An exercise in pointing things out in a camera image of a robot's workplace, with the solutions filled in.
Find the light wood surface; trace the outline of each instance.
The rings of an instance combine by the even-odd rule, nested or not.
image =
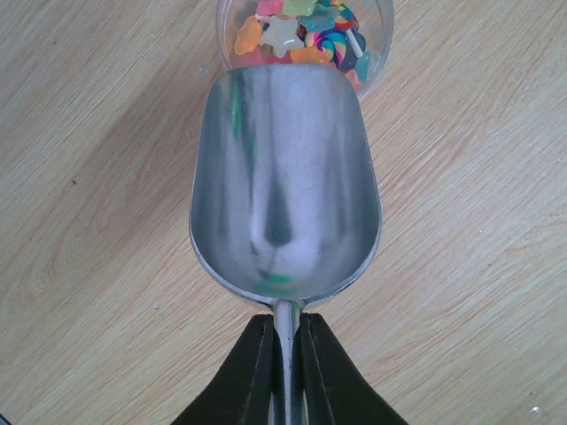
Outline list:
[[[165,424],[259,310],[188,211],[212,0],[0,2],[0,412]],[[567,3],[395,2],[379,252],[316,308],[414,424],[567,423]]]

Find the scoop handle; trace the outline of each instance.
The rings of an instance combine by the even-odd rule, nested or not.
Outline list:
[[[299,348],[301,307],[280,300],[274,312],[274,381],[270,425],[303,425],[306,422]]]

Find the green candy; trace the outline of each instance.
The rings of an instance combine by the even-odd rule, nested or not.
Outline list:
[[[315,3],[317,3],[317,0],[284,0],[283,14],[311,16],[315,9]]]

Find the colorful candy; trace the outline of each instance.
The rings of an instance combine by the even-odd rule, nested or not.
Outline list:
[[[315,46],[292,50],[290,53],[294,64],[328,64],[330,59],[327,53],[317,49]]]
[[[237,66],[334,66],[360,91],[371,56],[359,21],[344,0],[256,0],[237,32],[230,61]]]
[[[289,16],[310,16],[317,0],[285,0],[283,14]]]
[[[335,27],[338,8],[316,4],[311,16],[300,16],[298,21],[309,33],[320,33]]]
[[[234,52],[239,56],[250,53],[258,47],[261,37],[262,24],[253,16],[249,17],[242,28],[238,30]]]
[[[301,49],[304,43],[297,35],[298,20],[295,18],[282,19],[272,16],[269,27],[261,36],[260,44],[268,44],[274,49],[274,54],[283,58],[288,50]]]
[[[338,17],[335,21],[335,28],[346,31],[353,28],[358,31],[358,20],[354,13],[346,7],[340,0],[319,0],[319,4],[323,6],[335,6],[338,8]]]
[[[346,35],[337,29],[322,31],[321,33],[307,33],[305,45],[315,46],[329,57],[335,66],[339,66],[346,55]]]
[[[256,8],[256,14],[260,16],[271,16],[282,13],[284,0],[260,0]]]

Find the pink candy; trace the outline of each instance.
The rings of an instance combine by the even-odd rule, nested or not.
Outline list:
[[[270,16],[282,13],[284,0],[260,0],[256,13],[260,16]]]
[[[260,47],[257,47],[253,51],[245,53],[244,55],[236,56],[234,60],[236,60],[239,66],[255,66],[264,64],[264,58],[262,57]]]

